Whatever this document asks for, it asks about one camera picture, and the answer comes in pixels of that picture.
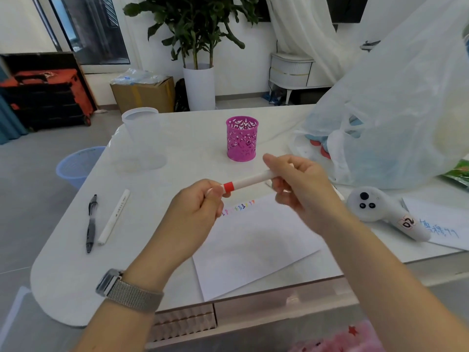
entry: colored writing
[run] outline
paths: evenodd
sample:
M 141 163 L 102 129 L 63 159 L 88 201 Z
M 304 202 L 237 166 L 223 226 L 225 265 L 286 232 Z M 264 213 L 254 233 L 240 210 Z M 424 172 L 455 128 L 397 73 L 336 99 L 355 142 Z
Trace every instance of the colored writing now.
M 222 211 L 221 214 L 222 214 L 223 216 L 227 216 L 227 215 L 233 214 L 233 213 L 235 213 L 235 212 L 237 212 L 237 211 L 245 210 L 245 209 L 247 209 L 248 207 L 250 207 L 250 206 L 252 206 L 252 205 L 254 205 L 254 200 L 248 201 L 247 203 L 239 204 L 239 205 L 237 205 L 237 206 L 235 206 L 235 207 L 231 207 L 231 208 L 229 208 L 229 209 L 225 209 L 225 210 Z
M 455 230 L 449 229 L 447 227 L 441 227 L 438 225 L 431 225 L 426 220 L 420 220 L 420 223 L 424 225 L 427 230 L 436 233 L 438 236 L 459 238 L 459 235 Z

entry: white flower pot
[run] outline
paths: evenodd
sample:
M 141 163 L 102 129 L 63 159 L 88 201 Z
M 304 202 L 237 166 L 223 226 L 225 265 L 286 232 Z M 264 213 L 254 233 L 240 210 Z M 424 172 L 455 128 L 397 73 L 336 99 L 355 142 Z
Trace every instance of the white flower pot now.
M 191 111 L 215 110 L 214 67 L 199 63 L 199 69 L 195 70 L 194 64 L 186 64 L 182 70 Z

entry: cabinet leg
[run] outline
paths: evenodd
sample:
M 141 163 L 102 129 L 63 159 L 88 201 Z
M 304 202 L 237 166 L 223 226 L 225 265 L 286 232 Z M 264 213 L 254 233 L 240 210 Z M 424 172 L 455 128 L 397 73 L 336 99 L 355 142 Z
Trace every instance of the cabinet leg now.
M 285 105 L 288 105 L 288 101 L 290 100 L 290 95 L 292 94 L 292 91 L 287 89 L 287 99 L 285 100 Z

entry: black pen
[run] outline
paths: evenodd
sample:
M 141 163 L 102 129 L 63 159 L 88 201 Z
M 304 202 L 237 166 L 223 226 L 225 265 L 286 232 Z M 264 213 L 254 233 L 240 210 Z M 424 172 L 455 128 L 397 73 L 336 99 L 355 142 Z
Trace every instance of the black pen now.
M 91 201 L 88 205 L 88 214 L 90 215 L 90 223 L 88 224 L 88 231 L 86 232 L 86 253 L 90 253 L 94 244 L 94 235 L 96 232 L 96 224 L 94 220 L 94 214 L 96 213 L 97 208 L 97 195 L 91 198 Z

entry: forearm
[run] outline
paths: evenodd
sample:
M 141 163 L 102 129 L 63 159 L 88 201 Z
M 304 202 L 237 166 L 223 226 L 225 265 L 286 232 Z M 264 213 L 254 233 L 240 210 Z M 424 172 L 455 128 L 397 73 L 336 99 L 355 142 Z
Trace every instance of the forearm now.
M 357 218 L 323 236 L 387 352 L 467 350 L 466 326 Z
M 149 291 L 162 291 L 177 266 L 167 257 L 167 252 L 152 248 L 150 242 L 124 272 L 122 280 Z M 73 352 L 143 351 L 153 319 L 154 313 L 134 311 L 105 300 Z

